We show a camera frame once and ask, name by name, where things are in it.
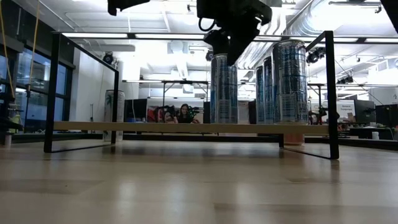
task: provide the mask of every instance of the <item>blue cylinder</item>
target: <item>blue cylinder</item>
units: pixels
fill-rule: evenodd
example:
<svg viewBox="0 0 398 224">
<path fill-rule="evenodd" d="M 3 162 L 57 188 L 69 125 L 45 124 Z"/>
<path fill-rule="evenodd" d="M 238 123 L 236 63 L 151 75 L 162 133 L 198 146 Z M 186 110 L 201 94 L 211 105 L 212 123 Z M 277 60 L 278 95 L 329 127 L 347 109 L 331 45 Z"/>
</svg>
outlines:
<svg viewBox="0 0 398 224">
<path fill-rule="evenodd" d="M 304 42 L 285 40 L 272 48 L 275 123 L 308 123 Z"/>
<path fill-rule="evenodd" d="M 227 54 L 218 54 L 211 60 L 210 122 L 238 123 L 238 71 L 227 66 Z"/>
<path fill-rule="evenodd" d="M 264 124 L 264 74 L 262 65 L 256 68 L 256 124 Z"/>
<path fill-rule="evenodd" d="M 264 59 L 262 66 L 264 70 L 264 124 L 274 124 L 275 93 L 271 56 Z"/>
</svg>

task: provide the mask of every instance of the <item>wooden plank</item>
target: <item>wooden plank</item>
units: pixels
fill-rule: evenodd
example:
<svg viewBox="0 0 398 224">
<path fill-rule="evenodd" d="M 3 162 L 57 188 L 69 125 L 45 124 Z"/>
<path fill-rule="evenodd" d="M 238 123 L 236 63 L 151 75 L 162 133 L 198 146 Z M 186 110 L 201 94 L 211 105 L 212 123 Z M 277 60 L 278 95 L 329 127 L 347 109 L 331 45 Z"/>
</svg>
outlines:
<svg viewBox="0 0 398 224">
<path fill-rule="evenodd" d="M 158 133 L 328 134 L 328 126 L 296 124 L 163 124 L 56 121 L 54 122 L 54 130 L 143 131 Z"/>
</svg>

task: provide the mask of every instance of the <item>yellow rope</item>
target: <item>yellow rope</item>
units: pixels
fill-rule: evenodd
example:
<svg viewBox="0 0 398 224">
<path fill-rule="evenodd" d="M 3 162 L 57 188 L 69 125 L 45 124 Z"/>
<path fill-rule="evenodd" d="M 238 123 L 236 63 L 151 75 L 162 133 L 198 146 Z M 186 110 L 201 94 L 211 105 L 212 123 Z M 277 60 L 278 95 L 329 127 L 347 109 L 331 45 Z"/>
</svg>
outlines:
<svg viewBox="0 0 398 224">
<path fill-rule="evenodd" d="M 4 54 L 6 56 L 7 73 L 8 73 L 8 79 L 9 79 L 9 82 L 10 82 L 10 86 L 11 86 L 11 93 L 12 93 L 12 97 L 15 99 L 15 93 L 14 93 L 14 87 L 12 85 L 10 66 L 8 65 L 6 35 L 5 35 L 5 31 L 4 31 L 4 22 L 3 22 L 3 16 L 2 16 L 2 7 L 1 7 L 2 4 L 1 3 L 2 2 L 0 2 L 0 20 L 1 20 L 2 41 L 3 41 L 3 47 L 4 47 Z"/>
<path fill-rule="evenodd" d="M 33 39 L 33 53 L 32 53 L 32 61 L 30 62 L 30 75 L 29 75 L 29 85 L 27 91 L 30 91 L 30 83 L 32 81 L 33 74 L 33 63 L 36 49 L 36 37 L 37 37 L 37 26 L 39 25 L 39 16 L 40 16 L 40 1 L 37 0 L 37 12 L 36 12 L 36 26 L 35 26 L 35 35 Z"/>
</svg>

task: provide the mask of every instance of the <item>wooden floor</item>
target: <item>wooden floor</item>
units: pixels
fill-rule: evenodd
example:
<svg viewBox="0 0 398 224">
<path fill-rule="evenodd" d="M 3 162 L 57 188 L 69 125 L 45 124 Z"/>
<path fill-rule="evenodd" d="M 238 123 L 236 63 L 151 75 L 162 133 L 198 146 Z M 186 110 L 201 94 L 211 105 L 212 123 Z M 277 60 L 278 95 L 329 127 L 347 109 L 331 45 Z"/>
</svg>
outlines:
<svg viewBox="0 0 398 224">
<path fill-rule="evenodd" d="M 101 144 L 55 142 L 55 147 Z M 327 153 L 327 145 L 306 150 Z M 340 161 L 276 144 L 124 141 L 44 154 L 0 149 L 0 223 L 398 223 L 398 154 Z"/>
</svg>

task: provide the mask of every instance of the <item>computer monitor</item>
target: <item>computer monitor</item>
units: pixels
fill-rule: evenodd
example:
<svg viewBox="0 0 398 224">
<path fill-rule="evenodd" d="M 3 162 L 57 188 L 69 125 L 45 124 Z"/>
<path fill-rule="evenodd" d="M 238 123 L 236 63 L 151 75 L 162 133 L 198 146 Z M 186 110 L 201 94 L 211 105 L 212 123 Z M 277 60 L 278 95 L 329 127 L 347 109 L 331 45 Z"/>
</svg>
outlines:
<svg viewBox="0 0 398 224">
<path fill-rule="evenodd" d="M 376 105 L 373 101 L 354 100 L 355 121 L 360 123 L 376 122 Z"/>
</svg>

